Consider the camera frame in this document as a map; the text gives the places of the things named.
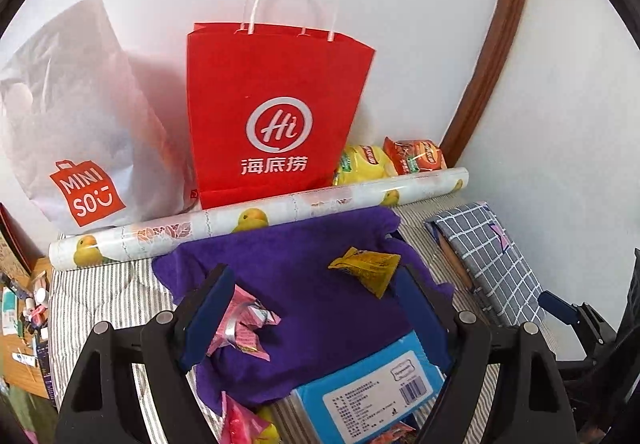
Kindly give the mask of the striped grey mattress cover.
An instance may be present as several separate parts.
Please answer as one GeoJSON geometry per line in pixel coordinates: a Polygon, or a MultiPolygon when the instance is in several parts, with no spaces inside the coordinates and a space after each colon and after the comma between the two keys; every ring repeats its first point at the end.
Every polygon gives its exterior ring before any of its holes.
{"type": "MultiPolygon", "coordinates": [[[[454,280],[454,271],[451,265],[444,263],[442,251],[435,249],[435,242],[426,242],[426,234],[418,235],[420,222],[432,213],[442,211],[442,208],[438,209],[442,200],[427,200],[400,207],[399,216],[403,218],[400,233],[407,235],[413,248],[418,251],[416,254],[420,253],[420,262],[424,260],[424,263],[432,265],[437,279],[454,280]]],[[[277,225],[269,228],[267,235],[280,234],[280,231],[283,234],[285,228],[288,230],[293,228],[293,234],[301,235],[303,227],[329,229],[330,224],[333,225],[336,222],[346,226],[348,219],[356,219],[356,213],[373,213],[374,209],[376,208],[359,209],[277,225]]],[[[114,329],[143,325],[142,321],[146,323],[152,315],[175,307],[171,301],[170,292],[160,284],[152,272],[151,259],[104,264],[79,268],[75,271],[55,271],[51,343],[55,401],[62,405],[74,365],[89,335],[89,329],[92,329],[93,325],[103,320],[109,321],[114,329]]],[[[142,365],[132,366],[132,368],[134,368],[134,384],[138,391],[142,416],[150,434],[150,442],[169,443],[166,441],[160,418],[156,413],[146,372],[142,365]]],[[[480,430],[484,429],[488,417],[489,394],[497,380],[497,372],[496,365],[489,366],[476,415],[468,433],[471,436],[466,438],[465,443],[480,442],[480,430]]],[[[188,380],[195,395],[195,384],[198,381],[195,379],[194,372],[190,372],[188,380]]],[[[198,395],[195,395],[195,398],[215,438],[218,438],[222,418],[205,406],[198,395]]]]}

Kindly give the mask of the yellow chips bag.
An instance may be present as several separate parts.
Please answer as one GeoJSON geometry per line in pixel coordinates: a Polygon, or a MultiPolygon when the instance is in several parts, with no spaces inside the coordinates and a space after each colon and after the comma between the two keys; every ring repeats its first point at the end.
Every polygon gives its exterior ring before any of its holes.
{"type": "Polygon", "coordinates": [[[350,185],[396,175],[393,162],[381,147],[348,145],[341,153],[333,184],[335,186],[350,185]]]}

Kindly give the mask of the white Miniso plastic bag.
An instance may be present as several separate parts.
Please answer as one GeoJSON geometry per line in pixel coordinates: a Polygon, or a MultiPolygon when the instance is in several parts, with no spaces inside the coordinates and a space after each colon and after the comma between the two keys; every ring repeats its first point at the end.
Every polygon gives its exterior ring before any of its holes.
{"type": "Polygon", "coordinates": [[[1,70],[1,144],[64,235],[178,214],[192,172],[134,76],[103,0],[42,26],[1,70]]]}

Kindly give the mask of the rolled lemon-print paper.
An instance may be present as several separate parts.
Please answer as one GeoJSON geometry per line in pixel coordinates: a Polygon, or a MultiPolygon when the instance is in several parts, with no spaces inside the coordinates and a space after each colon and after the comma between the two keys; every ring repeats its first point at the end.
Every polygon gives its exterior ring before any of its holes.
{"type": "Polygon", "coordinates": [[[375,179],[198,210],[154,221],[67,237],[50,244],[57,271],[153,259],[185,242],[277,226],[382,205],[418,202],[456,193],[469,184],[464,167],[375,179]]]}

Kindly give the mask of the brown wooden door frame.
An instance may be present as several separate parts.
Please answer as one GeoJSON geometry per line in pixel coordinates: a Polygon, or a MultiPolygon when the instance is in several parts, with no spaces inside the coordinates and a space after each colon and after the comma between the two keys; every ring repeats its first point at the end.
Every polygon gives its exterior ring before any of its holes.
{"type": "Polygon", "coordinates": [[[508,60],[526,0],[497,0],[475,69],[454,112],[440,149],[454,165],[482,117],[508,60]]]}

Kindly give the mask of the dark pink snack packet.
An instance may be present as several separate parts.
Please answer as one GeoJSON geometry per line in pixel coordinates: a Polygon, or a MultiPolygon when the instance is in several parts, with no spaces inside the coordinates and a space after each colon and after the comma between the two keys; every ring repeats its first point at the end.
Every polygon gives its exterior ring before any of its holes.
{"type": "Polygon", "coordinates": [[[262,347],[257,331],[278,326],[281,318],[266,308],[253,294],[239,286],[234,287],[231,301],[210,341],[206,355],[231,346],[244,354],[269,362],[270,356],[262,347]]]}

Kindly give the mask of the red paper shopping bag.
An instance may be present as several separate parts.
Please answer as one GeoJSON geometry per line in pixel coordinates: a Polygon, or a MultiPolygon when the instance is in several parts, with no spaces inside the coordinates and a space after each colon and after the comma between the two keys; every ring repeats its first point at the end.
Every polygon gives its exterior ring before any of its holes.
{"type": "Polygon", "coordinates": [[[203,208],[330,185],[375,51],[333,26],[198,23],[186,101],[203,208]]]}

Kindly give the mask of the blue tissue pack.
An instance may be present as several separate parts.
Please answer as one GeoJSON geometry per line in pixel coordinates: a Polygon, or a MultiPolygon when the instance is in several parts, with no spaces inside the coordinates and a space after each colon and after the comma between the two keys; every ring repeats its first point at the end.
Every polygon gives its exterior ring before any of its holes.
{"type": "Polygon", "coordinates": [[[444,380],[411,332],[270,410],[285,443],[367,443],[437,398],[444,380]]]}

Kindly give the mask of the purple towel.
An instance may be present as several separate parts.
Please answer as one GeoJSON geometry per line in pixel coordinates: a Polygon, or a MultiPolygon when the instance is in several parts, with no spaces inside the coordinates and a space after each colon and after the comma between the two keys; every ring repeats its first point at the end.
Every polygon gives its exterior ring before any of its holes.
{"type": "Polygon", "coordinates": [[[201,401],[213,412],[221,411],[222,394],[247,408],[277,401],[411,331],[390,291],[378,299],[355,277],[331,268],[350,248],[400,255],[401,264],[450,300],[450,283],[436,282],[416,250],[395,237],[399,224],[393,210],[373,207],[186,242],[154,259],[155,277],[176,302],[226,264],[242,289],[281,318],[257,331],[266,360],[225,346],[196,366],[201,401]]]}

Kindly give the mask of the orange chips bag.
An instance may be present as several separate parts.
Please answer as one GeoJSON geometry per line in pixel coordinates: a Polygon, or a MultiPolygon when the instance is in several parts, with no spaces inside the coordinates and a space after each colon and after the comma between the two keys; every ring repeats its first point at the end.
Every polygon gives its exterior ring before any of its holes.
{"type": "Polygon", "coordinates": [[[446,170],[442,150],[429,139],[392,141],[386,137],[383,150],[398,175],[446,170]]]}

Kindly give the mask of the small yellow snack packet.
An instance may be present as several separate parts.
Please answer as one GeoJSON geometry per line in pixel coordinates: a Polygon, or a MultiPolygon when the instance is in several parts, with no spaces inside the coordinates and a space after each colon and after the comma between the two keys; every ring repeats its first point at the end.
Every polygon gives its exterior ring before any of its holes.
{"type": "Polygon", "coordinates": [[[399,254],[351,247],[343,256],[332,261],[329,269],[337,269],[357,278],[364,288],[378,299],[382,299],[400,260],[399,254]]]}

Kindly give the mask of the pink yellow snack bag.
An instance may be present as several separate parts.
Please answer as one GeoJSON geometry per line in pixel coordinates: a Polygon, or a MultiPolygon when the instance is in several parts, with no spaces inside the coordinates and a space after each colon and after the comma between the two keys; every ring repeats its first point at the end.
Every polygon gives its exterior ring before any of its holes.
{"type": "Polygon", "coordinates": [[[274,424],[254,414],[227,392],[222,393],[221,444],[280,443],[274,424]]]}

